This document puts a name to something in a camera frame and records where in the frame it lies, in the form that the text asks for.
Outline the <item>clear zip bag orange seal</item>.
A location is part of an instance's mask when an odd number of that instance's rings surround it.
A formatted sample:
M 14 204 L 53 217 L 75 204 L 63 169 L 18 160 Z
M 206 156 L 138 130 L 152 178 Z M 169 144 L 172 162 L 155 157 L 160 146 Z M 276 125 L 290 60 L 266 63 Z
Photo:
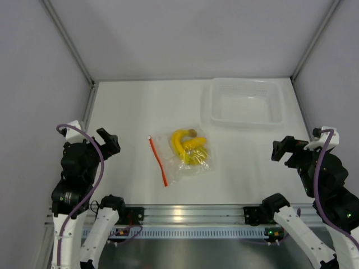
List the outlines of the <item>clear zip bag orange seal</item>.
M 199 124 L 148 136 L 165 187 L 214 170 L 211 140 Z

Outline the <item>yellow fake banana bunch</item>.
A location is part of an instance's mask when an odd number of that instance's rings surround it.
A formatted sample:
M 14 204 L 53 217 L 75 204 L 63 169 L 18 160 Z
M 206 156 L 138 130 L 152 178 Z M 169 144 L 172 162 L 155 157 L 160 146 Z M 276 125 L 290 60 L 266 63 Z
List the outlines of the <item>yellow fake banana bunch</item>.
M 171 143 L 174 152 L 185 164 L 185 151 L 190 151 L 200 146 L 205 147 L 207 139 L 198 136 L 194 129 L 178 129 L 172 134 Z

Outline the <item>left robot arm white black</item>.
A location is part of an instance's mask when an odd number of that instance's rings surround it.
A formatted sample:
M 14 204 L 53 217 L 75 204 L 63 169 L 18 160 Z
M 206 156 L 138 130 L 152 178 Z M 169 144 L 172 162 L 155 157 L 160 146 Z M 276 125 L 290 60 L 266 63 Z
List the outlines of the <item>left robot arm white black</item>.
M 57 132 L 66 142 L 61 159 L 61 179 L 51 194 L 54 224 L 52 268 L 98 268 L 99 258 L 112 227 L 125 221 L 126 206 L 122 197 L 102 198 L 90 234 L 82 242 L 84 222 L 90 199 L 104 174 L 104 162 L 121 148 L 118 137 L 104 128 L 97 134 L 99 144 L 81 128 L 59 124 Z

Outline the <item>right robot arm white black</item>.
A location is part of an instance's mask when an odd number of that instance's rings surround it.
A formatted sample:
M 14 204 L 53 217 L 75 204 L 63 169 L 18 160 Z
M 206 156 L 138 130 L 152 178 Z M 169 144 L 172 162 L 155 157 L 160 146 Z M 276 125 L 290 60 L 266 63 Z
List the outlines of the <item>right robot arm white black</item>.
M 304 252 L 313 268 L 358 268 L 358 197 L 344 181 L 348 171 L 331 154 L 329 142 L 310 150 L 309 142 L 287 136 L 273 142 L 271 159 L 296 169 L 313 208 L 328 231 L 333 247 L 328 247 L 302 221 L 289 201 L 280 193 L 265 198 L 261 214 L 267 222 L 280 225 Z

